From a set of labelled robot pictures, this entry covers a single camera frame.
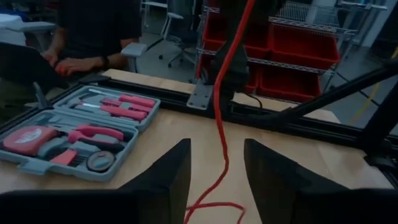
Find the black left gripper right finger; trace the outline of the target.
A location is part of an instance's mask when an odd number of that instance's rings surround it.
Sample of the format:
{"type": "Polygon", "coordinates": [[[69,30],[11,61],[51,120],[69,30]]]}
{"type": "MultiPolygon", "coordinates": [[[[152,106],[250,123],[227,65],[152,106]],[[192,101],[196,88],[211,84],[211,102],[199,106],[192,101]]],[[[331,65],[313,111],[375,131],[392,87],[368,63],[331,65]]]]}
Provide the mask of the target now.
{"type": "Polygon", "coordinates": [[[244,162],[262,224],[398,224],[398,190],[350,190],[254,139],[244,162]]]}

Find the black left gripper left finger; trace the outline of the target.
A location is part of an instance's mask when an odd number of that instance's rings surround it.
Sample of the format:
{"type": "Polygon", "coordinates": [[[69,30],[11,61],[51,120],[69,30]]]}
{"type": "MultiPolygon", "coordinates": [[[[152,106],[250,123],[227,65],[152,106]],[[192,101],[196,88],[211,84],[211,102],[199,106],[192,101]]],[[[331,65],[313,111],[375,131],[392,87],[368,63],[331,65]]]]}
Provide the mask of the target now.
{"type": "Polygon", "coordinates": [[[118,189],[0,194],[0,224],[183,224],[190,179],[185,138],[118,189]]]}

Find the black round tape roll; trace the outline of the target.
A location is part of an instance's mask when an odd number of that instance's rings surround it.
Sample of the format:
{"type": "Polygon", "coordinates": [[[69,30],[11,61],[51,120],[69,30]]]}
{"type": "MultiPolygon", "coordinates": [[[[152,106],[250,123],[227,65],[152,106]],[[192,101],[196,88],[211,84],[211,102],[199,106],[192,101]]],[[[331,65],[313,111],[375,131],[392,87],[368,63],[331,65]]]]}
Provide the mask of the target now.
{"type": "Polygon", "coordinates": [[[116,157],[108,151],[98,151],[90,155],[86,160],[86,167],[93,172],[106,172],[115,162],[116,157]]]}

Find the red utility knife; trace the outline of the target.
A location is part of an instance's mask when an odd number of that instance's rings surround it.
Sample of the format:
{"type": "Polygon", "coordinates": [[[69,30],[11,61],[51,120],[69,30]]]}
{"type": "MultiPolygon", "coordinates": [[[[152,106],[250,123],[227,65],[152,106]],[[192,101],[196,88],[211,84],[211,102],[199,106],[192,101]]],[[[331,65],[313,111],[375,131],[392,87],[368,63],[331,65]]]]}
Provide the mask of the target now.
{"type": "Polygon", "coordinates": [[[50,160],[50,162],[55,163],[55,164],[61,164],[68,166],[70,165],[73,160],[77,157],[78,153],[74,149],[67,149],[63,151],[61,154],[55,156],[53,159],[50,160]]]}

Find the grey tool kit case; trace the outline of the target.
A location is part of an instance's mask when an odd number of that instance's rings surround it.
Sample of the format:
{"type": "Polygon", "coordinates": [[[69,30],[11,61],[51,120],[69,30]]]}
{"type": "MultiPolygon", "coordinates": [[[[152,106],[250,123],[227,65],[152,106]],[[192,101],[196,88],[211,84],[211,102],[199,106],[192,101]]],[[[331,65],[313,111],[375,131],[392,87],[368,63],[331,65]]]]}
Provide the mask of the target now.
{"type": "Polygon", "coordinates": [[[19,171],[30,174],[44,175],[47,172],[55,172],[85,180],[98,182],[109,181],[113,178],[115,173],[117,173],[127,156],[132,151],[139,133],[143,132],[156,116],[159,106],[160,100],[153,97],[138,95],[135,93],[126,93],[92,85],[80,87],[75,91],[65,94],[47,108],[37,108],[26,113],[20,118],[16,118],[8,127],[0,130],[0,160],[14,162],[17,164],[19,171]],[[79,110],[67,107],[67,103],[70,100],[87,93],[93,93],[88,91],[89,89],[95,89],[114,95],[133,95],[152,99],[155,101],[155,106],[150,108],[131,103],[130,108],[125,108],[146,112],[147,117],[142,121],[119,116],[111,116],[108,112],[100,109],[79,110]],[[105,126],[134,134],[134,137],[128,142],[119,142],[116,138],[107,137],[102,134],[96,134],[93,136],[95,139],[107,140],[112,143],[121,143],[124,146],[124,149],[121,152],[114,154],[116,160],[106,172],[93,172],[88,170],[86,167],[87,158],[95,152],[102,151],[101,149],[80,141],[76,143],[68,142],[68,133],[83,124],[105,126]],[[26,126],[46,126],[55,128],[58,131],[58,135],[41,146],[36,156],[25,156],[6,151],[2,146],[4,138],[14,131],[26,126]],[[65,166],[50,162],[51,159],[67,149],[74,149],[78,153],[77,157],[70,165],[65,166]]]}

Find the red tape measure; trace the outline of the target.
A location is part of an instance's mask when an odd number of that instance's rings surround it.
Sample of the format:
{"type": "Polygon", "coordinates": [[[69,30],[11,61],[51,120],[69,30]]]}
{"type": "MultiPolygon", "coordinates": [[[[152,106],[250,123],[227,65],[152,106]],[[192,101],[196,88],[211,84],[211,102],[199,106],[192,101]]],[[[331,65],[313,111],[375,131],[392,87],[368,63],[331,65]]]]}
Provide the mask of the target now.
{"type": "Polygon", "coordinates": [[[26,126],[7,135],[2,141],[6,151],[25,156],[36,156],[40,147],[58,135],[55,128],[26,126]]]}

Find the grey hammer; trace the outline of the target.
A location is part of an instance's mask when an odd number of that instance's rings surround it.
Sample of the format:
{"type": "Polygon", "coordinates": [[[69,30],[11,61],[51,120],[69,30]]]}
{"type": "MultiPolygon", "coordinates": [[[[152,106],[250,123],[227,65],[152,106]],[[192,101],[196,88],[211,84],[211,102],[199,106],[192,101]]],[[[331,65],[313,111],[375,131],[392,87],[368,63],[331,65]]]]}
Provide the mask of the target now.
{"type": "Polygon", "coordinates": [[[103,99],[104,96],[102,95],[95,93],[87,93],[70,100],[67,103],[67,107],[79,110],[98,109],[100,107],[101,100],[103,99]]]}

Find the grey laptop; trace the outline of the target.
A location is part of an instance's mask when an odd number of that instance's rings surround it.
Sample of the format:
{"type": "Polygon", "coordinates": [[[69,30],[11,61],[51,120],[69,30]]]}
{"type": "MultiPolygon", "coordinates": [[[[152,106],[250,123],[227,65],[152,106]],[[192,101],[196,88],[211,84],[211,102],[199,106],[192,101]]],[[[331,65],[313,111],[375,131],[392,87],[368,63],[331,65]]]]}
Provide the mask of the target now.
{"type": "Polygon", "coordinates": [[[0,42],[0,93],[15,87],[33,90],[34,84],[45,92],[53,88],[69,87],[67,76],[60,75],[62,68],[55,69],[32,47],[0,42]]]}

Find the person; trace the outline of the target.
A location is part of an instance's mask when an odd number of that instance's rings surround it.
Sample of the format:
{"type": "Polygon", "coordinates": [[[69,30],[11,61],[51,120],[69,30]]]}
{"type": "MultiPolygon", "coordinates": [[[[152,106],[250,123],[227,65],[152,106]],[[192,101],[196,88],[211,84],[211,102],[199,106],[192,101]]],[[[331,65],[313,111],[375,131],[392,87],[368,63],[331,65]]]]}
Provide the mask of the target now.
{"type": "MultiPolygon", "coordinates": [[[[40,53],[52,67],[62,68],[68,84],[102,71],[101,56],[109,68],[127,69],[121,54],[141,37],[140,0],[59,0],[57,28],[50,47],[40,53]]],[[[0,125],[26,110],[35,101],[35,90],[15,87],[0,93],[0,125]]]]}

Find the white office chair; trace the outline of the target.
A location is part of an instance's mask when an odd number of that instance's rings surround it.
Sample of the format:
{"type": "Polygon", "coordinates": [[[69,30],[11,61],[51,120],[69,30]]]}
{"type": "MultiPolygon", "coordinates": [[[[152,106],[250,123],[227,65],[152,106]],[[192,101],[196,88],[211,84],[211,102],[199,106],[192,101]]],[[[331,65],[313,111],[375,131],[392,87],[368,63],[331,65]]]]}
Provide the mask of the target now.
{"type": "Polygon", "coordinates": [[[192,28],[194,21],[195,0],[165,0],[165,3],[156,0],[141,0],[144,9],[144,28],[147,28],[147,16],[150,7],[166,9],[166,19],[162,31],[162,40],[178,47],[179,52],[169,60],[168,67],[176,60],[183,62],[188,60],[195,63],[193,53],[187,49],[197,46],[198,32],[192,28]]]}

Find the red-handled pliers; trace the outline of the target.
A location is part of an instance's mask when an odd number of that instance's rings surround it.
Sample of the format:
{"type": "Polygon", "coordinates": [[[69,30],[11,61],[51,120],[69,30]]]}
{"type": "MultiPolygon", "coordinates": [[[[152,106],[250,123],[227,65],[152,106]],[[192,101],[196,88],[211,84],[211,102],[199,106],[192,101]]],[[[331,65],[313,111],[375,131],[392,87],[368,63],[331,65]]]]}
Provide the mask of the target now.
{"type": "Polygon", "coordinates": [[[113,154],[121,152],[124,149],[124,146],[121,143],[112,143],[111,141],[107,140],[95,139],[93,136],[96,134],[102,134],[107,137],[116,138],[119,142],[128,142],[134,137],[133,133],[121,131],[119,129],[83,124],[68,133],[68,142],[76,143],[80,141],[92,146],[96,146],[102,151],[109,151],[113,154]]]}

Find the black table frame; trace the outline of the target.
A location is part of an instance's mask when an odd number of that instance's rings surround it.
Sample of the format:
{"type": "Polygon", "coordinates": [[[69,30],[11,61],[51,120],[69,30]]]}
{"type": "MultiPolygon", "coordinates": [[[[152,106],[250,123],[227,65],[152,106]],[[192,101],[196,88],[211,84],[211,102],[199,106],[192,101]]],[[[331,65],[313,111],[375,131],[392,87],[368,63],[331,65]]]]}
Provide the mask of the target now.
{"type": "MultiPolygon", "coordinates": [[[[194,191],[209,187],[221,174],[223,156],[214,111],[187,105],[192,84],[122,70],[108,70],[83,80],[87,85],[94,82],[161,101],[159,114],[138,140],[135,153],[113,185],[137,175],[165,152],[168,143],[181,138],[192,138],[194,143],[194,191]]],[[[379,169],[365,161],[365,153],[356,142],[360,129],[341,124],[330,111],[268,98],[261,101],[262,108],[258,108],[254,99],[238,93],[223,114],[230,163],[220,190],[248,186],[242,150],[246,138],[257,139],[348,188],[398,189],[398,171],[379,169]]]]}

